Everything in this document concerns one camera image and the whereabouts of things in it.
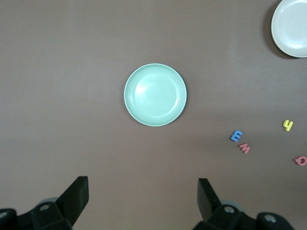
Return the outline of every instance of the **plate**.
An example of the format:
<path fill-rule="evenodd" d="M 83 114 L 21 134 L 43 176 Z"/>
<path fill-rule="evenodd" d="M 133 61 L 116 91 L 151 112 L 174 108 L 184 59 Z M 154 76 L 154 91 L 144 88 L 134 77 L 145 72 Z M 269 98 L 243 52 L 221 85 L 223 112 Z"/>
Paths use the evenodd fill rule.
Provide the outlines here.
<path fill-rule="evenodd" d="M 125 86 L 124 99 L 134 119 L 147 126 L 164 126 L 183 111 L 187 89 L 174 69 L 153 63 L 131 74 Z"/>
<path fill-rule="evenodd" d="M 272 18 L 272 37 L 286 54 L 307 57 L 307 0 L 283 0 Z"/>

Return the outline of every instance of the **mint green plate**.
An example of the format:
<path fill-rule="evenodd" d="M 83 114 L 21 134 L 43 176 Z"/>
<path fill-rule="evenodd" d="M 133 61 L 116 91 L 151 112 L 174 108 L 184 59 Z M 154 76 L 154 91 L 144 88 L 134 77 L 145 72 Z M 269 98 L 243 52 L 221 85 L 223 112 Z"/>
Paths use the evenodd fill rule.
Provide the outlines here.
<path fill-rule="evenodd" d="M 164 126 L 184 109 L 187 89 L 181 76 L 169 66 L 148 64 L 129 77 L 124 91 L 129 113 L 147 126 Z"/>

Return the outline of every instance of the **blue letter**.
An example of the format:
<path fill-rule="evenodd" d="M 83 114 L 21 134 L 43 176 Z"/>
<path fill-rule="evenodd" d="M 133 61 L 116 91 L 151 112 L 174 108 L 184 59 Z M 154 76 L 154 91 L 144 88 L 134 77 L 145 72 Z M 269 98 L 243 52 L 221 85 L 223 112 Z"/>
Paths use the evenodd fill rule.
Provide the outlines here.
<path fill-rule="evenodd" d="M 241 135 L 243 135 L 243 133 L 242 133 L 241 131 L 237 130 L 237 131 L 235 131 L 235 132 L 233 133 L 233 135 L 230 137 L 230 139 L 231 139 L 232 141 L 234 141 L 234 142 L 238 142 L 239 139 L 241 138 Z"/>

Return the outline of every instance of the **yellow letter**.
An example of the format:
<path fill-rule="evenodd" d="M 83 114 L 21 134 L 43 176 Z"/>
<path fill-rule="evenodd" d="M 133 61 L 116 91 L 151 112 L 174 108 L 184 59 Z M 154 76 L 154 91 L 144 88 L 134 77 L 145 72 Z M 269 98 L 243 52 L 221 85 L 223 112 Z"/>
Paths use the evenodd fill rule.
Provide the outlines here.
<path fill-rule="evenodd" d="M 285 129 L 286 131 L 290 131 L 292 125 L 293 125 L 293 121 L 290 121 L 290 122 L 289 122 L 289 120 L 285 120 L 285 121 L 283 122 L 283 127 L 286 128 L 286 129 Z"/>

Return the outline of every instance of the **plate rim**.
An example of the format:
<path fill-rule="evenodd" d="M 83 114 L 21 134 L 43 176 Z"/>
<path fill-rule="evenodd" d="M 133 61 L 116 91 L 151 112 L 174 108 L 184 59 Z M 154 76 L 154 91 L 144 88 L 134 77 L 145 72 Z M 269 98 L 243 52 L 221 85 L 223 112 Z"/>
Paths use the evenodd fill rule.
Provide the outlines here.
<path fill-rule="evenodd" d="M 171 71 L 175 72 L 181 79 L 182 81 L 182 86 L 184 86 L 184 89 L 183 89 L 183 92 L 184 92 L 184 98 L 180 99 L 181 101 L 184 101 L 183 105 L 182 105 L 182 108 L 178 111 L 178 115 L 176 115 L 173 119 L 171 119 L 170 121 L 167 121 L 167 122 L 163 122 L 161 124 L 157 124 L 157 125 L 152 125 L 152 124 L 149 124 L 149 123 L 146 123 L 146 122 L 143 122 L 141 121 L 140 119 L 137 119 L 133 114 L 132 112 L 130 111 L 129 109 L 129 106 L 128 106 L 128 103 L 127 103 L 127 98 L 126 98 L 126 92 L 127 92 L 127 85 L 129 83 L 129 81 L 131 80 L 131 78 L 133 78 L 133 76 L 135 75 L 135 73 L 137 71 L 139 71 L 140 69 L 142 68 L 145 68 L 147 66 L 153 66 L 153 65 L 158 65 L 158 66 L 164 66 L 168 69 L 170 69 Z M 130 115 L 138 122 L 140 122 L 141 124 L 143 125 L 146 125 L 146 126 L 151 126 L 151 127 L 160 127 L 160 126 L 165 126 L 165 125 L 168 125 L 170 123 L 172 123 L 173 121 L 175 121 L 181 114 L 182 114 L 182 111 L 184 110 L 185 106 L 186 106 L 186 102 L 187 102 L 187 87 L 186 87 L 186 84 L 183 80 L 183 78 L 181 77 L 181 75 L 172 67 L 168 66 L 168 65 L 165 65 L 165 64 L 161 64 L 161 63 L 149 63 L 149 64 L 146 64 L 146 65 L 143 65 L 143 66 L 140 66 L 138 67 L 136 70 L 134 70 L 131 75 L 129 76 L 129 78 L 127 79 L 126 81 L 126 84 L 125 84 L 125 89 L 124 89 L 124 102 L 125 102 L 125 106 L 126 106 L 126 109 L 128 110 L 128 112 L 130 113 Z"/>
<path fill-rule="evenodd" d="M 306 51 L 306 54 L 304 55 L 296 55 L 296 54 L 292 54 L 291 52 L 288 52 L 288 51 L 285 51 L 285 49 L 283 49 L 280 44 L 276 41 L 277 38 L 276 38 L 276 35 L 274 34 L 274 31 L 276 31 L 276 29 L 274 29 L 274 22 L 276 20 L 276 17 L 278 14 L 281 13 L 281 8 L 283 6 L 286 6 L 286 5 L 289 5 L 291 3 L 295 2 L 294 4 L 298 3 L 297 0 L 282 0 L 278 6 L 276 7 L 275 11 L 274 11 L 274 14 L 273 14 L 273 17 L 272 17 L 272 22 L 271 22 L 271 34 L 272 34 L 272 38 L 273 38 L 273 41 L 274 43 L 277 45 L 277 47 L 283 51 L 285 54 L 287 55 L 290 55 L 290 56 L 293 56 L 293 57 L 296 57 L 296 58 L 306 58 L 307 57 L 307 51 Z"/>

